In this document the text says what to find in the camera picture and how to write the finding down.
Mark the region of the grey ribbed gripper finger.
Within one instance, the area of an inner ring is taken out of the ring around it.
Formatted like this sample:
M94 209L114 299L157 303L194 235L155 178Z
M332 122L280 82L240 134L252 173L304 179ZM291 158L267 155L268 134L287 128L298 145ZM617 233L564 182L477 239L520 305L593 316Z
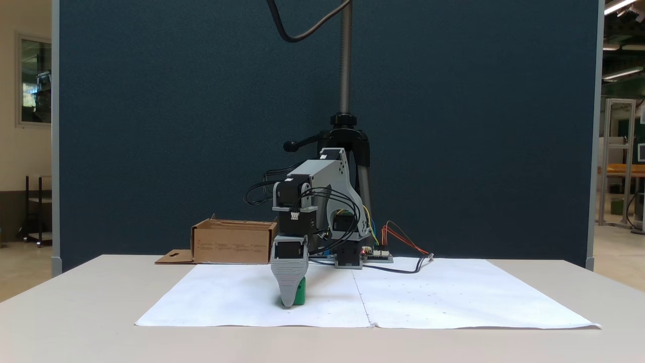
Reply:
M277 264L271 266L280 291L282 306L301 306L306 301L306 272L308 264Z

